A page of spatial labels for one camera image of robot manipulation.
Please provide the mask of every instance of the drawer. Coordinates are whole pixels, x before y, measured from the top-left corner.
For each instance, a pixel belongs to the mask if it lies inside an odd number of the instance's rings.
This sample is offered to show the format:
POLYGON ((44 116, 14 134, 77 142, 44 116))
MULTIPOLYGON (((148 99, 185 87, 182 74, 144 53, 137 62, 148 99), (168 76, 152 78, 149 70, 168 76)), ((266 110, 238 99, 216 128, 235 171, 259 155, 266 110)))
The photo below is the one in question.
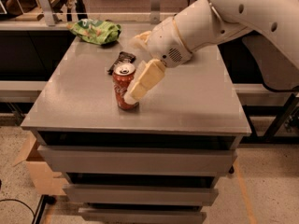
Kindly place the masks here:
POLYGON ((68 175, 69 183, 81 185, 210 189, 215 182, 214 176, 66 174, 68 175))
POLYGON ((231 149, 234 136, 154 133, 85 133, 39 131, 41 144, 71 147, 162 147, 231 149))
POLYGON ((136 175, 227 175, 233 150, 40 146, 53 171, 136 175))
POLYGON ((199 211, 123 210, 79 208, 79 214, 87 221, 105 223, 160 223, 160 224, 201 224, 206 218, 199 211))
POLYGON ((64 192, 75 203, 147 205, 210 206, 218 196, 216 189, 117 185, 64 185, 64 192))

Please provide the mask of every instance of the cable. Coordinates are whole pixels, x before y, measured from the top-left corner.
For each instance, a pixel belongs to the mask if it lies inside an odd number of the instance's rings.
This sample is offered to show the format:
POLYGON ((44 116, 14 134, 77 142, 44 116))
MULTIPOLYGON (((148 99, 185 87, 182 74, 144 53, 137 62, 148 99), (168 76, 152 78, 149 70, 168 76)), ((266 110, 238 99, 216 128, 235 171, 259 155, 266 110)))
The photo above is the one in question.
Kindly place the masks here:
POLYGON ((27 205, 26 203, 20 201, 20 200, 17 200, 17 199, 2 199, 2 200, 0 200, 0 202, 18 202, 18 203, 21 203, 21 204, 25 205, 31 211, 32 215, 35 217, 35 213, 31 209, 31 207, 29 205, 27 205))

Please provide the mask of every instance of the drawer cabinet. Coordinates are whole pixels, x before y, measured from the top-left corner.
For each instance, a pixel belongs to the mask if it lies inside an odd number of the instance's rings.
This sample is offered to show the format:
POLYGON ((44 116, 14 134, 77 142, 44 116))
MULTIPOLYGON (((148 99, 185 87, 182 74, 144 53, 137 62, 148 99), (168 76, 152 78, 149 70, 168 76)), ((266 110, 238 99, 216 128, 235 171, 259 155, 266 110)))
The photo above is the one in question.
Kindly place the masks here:
POLYGON ((120 223, 164 223, 164 224, 200 224, 206 214, 198 211, 161 211, 161 210, 122 210, 101 208, 80 208, 79 214, 86 220, 120 223))
POLYGON ((75 203, 204 206, 218 196, 215 189, 140 186, 65 185, 64 191, 75 203))
POLYGON ((226 175, 232 150, 39 147, 53 171, 131 175, 226 175))

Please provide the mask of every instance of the chip bag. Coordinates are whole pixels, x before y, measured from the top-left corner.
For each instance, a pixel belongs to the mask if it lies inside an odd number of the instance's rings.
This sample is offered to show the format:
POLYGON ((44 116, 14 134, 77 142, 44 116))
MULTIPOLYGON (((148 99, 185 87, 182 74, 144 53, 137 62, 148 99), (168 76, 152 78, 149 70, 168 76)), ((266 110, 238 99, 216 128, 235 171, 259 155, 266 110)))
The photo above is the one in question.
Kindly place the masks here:
POLYGON ((121 26, 111 21, 82 19, 67 24, 69 31, 86 42, 104 45, 118 40, 121 26))

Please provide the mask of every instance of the gray table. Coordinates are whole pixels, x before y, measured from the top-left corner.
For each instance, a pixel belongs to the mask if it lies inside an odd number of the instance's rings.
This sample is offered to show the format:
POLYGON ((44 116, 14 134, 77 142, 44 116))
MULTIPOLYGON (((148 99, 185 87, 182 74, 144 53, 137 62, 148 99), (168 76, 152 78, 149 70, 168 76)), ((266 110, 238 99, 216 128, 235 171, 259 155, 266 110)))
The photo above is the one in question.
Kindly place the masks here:
POLYGON ((218 48, 204 48, 167 70, 137 109, 123 111, 107 69, 123 50, 136 55, 136 65, 148 60, 129 39, 152 26, 121 26, 111 46, 77 38, 21 126, 36 135, 53 171, 68 176, 71 201, 108 204, 80 209, 85 218, 200 223, 200 208, 213 204, 218 178, 250 133, 232 81, 218 48))

